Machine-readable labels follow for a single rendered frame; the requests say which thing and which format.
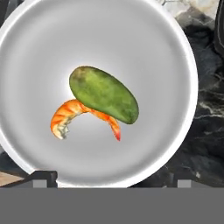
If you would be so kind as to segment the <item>orange shrimp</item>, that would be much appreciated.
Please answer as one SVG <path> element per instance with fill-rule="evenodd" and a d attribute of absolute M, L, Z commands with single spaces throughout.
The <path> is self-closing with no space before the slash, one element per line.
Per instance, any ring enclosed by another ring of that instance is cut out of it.
<path fill-rule="evenodd" d="M 121 129 L 118 121 L 107 114 L 97 111 L 92 108 L 86 107 L 83 103 L 77 99 L 72 99 L 63 103 L 54 113 L 51 120 L 51 132 L 58 139 L 65 139 L 68 132 L 68 124 L 76 117 L 84 113 L 91 113 L 92 115 L 102 119 L 108 123 L 113 131 L 115 138 L 121 140 Z"/>

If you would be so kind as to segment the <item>black rounded appliance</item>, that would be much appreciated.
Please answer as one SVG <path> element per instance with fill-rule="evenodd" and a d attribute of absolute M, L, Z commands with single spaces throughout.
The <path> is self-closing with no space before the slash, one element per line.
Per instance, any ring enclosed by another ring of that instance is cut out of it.
<path fill-rule="evenodd" d="M 214 26 L 214 46 L 224 58 L 224 0 L 219 0 Z"/>

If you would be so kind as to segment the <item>white round bowl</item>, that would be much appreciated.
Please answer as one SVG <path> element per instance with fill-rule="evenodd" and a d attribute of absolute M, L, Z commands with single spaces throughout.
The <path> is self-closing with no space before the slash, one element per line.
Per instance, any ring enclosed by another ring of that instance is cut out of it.
<path fill-rule="evenodd" d="M 120 136 L 90 114 L 65 139 L 50 129 L 79 66 L 114 75 L 139 116 Z M 0 27 L 0 145 L 25 172 L 61 186 L 128 187 L 158 171 L 193 121 L 198 74 L 177 21 L 156 0 L 24 0 Z"/>

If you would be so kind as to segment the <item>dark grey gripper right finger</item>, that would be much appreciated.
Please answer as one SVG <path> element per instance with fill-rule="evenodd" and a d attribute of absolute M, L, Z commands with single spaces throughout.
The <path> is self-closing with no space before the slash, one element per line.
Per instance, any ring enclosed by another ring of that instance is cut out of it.
<path fill-rule="evenodd" d="M 172 188 L 205 188 L 217 186 L 215 183 L 204 180 L 197 175 L 182 172 L 171 173 L 170 181 Z"/>

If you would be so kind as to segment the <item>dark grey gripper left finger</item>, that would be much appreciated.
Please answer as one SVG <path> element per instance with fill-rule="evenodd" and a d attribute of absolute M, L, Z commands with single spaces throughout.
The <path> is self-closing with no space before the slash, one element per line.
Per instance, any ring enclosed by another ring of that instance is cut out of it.
<path fill-rule="evenodd" d="M 6 187 L 18 188 L 57 188 L 58 173 L 56 171 L 35 171 L 23 180 L 19 180 Z"/>

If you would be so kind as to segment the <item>green mango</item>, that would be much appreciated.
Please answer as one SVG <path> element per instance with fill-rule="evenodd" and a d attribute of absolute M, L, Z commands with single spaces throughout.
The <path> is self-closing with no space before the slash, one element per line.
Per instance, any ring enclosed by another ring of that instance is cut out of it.
<path fill-rule="evenodd" d="M 133 124 L 139 116 L 137 99 L 115 76 L 92 66 L 78 66 L 69 77 L 76 99 L 85 106 Z"/>

